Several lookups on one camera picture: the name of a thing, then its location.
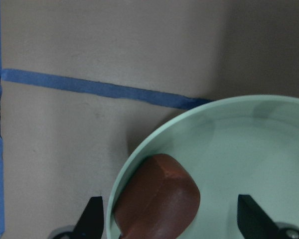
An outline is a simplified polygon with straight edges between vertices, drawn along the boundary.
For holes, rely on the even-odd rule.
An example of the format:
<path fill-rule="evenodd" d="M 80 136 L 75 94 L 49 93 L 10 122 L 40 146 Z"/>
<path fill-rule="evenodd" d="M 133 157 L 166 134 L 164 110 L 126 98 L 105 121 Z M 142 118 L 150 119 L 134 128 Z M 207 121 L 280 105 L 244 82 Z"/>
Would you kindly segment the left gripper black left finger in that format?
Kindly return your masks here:
<path fill-rule="evenodd" d="M 104 207 L 101 196 L 91 197 L 73 232 L 73 239 L 101 239 L 104 231 Z"/>

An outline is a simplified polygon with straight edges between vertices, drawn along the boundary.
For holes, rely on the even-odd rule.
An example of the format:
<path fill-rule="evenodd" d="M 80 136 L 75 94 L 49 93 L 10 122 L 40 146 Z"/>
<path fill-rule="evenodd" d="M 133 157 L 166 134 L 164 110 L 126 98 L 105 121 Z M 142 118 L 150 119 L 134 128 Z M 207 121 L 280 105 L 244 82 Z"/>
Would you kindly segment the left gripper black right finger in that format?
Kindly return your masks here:
<path fill-rule="evenodd" d="M 238 195 L 237 226 L 245 239 L 299 239 L 299 229 L 279 226 L 247 194 Z"/>

